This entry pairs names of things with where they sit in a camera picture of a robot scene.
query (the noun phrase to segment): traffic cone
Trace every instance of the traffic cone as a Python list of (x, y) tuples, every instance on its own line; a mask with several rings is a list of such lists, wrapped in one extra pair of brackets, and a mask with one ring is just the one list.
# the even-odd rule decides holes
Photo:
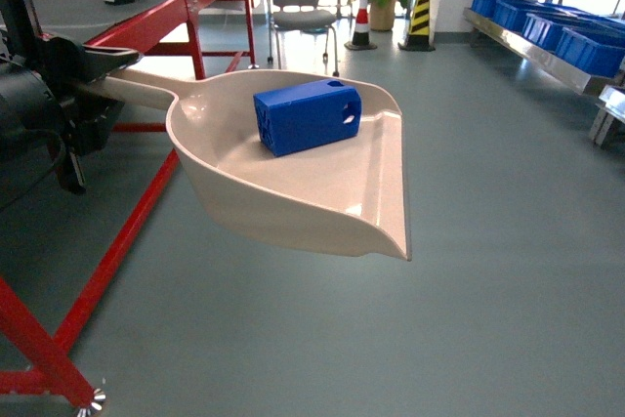
[(377, 46), (369, 42), (369, 17), (367, 15), (368, 0), (360, 0), (358, 14), (355, 16), (354, 36), (345, 47), (352, 51), (375, 49)]
[(430, 0), (416, 0), (412, 19), (403, 43), (397, 43), (402, 51), (433, 51), (430, 45)]

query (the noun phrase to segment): cable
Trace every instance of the cable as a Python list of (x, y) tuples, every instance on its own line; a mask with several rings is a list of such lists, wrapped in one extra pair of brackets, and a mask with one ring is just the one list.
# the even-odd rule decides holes
[(28, 137), (34, 138), (33, 140), (35, 140), (35, 141), (38, 141), (38, 140), (41, 140), (41, 139), (45, 139), (45, 140), (48, 141), (49, 145), (56, 144), (57, 147), (58, 147), (58, 153), (57, 153), (56, 158), (54, 159), (54, 161), (50, 165), (50, 167), (44, 173), (42, 173), (32, 183), (30, 183), (25, 190), (20, 192), (18, 195), (13, 197), (8, 202), (0, 205), (0, 212), (3, 212), (7, 208), (9, 208), (11, 205), (15, 204), (20, 199), (25, 197), (29, 192), (31, 192), (33, 189), (35, 189), (35, 187), (39, 183), (41, 183), (43, 180), (45, 180), (48, 175), (50, 175), (51, 173), (55, 172), (63, 164), (63, 161), (65, 160), (65, 155), (66, 155), (65, 143), (63, 142), (63, 138), (59, 134), (57, 134), (56, 132), (49, 131), (47, 129), (36, 129), (36, 130), (26, 130), (25, 134)]

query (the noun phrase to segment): stainless steel shelf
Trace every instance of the stainless steel shelf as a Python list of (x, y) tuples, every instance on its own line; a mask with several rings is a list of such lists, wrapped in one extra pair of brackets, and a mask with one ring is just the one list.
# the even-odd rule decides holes
[(604, 103), (602, 108), (621, 122), (625, 122), (625, 89), (605, 87), (599, 99)]
[(598, 97), (606, 85), (617, 85), (621, 81), (620, 75), (609, 78), (586, 73), (469, 8), (464, 10), (464, 17), (479, 31), (537, 65), (580, 95)]

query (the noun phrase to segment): blue plastic bin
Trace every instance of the blue plastic bin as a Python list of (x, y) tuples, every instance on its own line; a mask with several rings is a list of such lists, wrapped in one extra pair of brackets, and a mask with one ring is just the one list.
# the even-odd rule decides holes
[(525, 27), (527, 14), (535, 13), (557, 13), (553, 7), (546, 7), (537, 3), (527, 1), (498, 0), (495, 5), (495, 13), (492, 20), (506, 29), (520, 33)]
[(261, 141), (282, 156), (354, 137), (360, 125), (358, 91), (336, 79), (254, 95)]
[(483, 17), (486, 17), (487, 19), (492, 19), (492, 16), (495, 13), (495, 3), (497, 1), (498, 0), (473, 0), (471, 10), (482, 15)]
[(625, 58), (625, 33), (565, 27), (556, 56), (592, 75), (614, 77)]
[(522, 36), (546, 51), (555, 51), (565, 26), (590, 28), (592, 23), (567, 14), (530, 13), (523, 27)]

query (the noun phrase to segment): gray table top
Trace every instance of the gray table top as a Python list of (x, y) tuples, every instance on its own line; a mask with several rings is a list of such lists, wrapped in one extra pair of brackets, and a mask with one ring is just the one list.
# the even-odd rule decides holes
[(32, 0), (41, 28), (85, 43), (115, 24), (167, 0), (108, 5), (104, 0)]

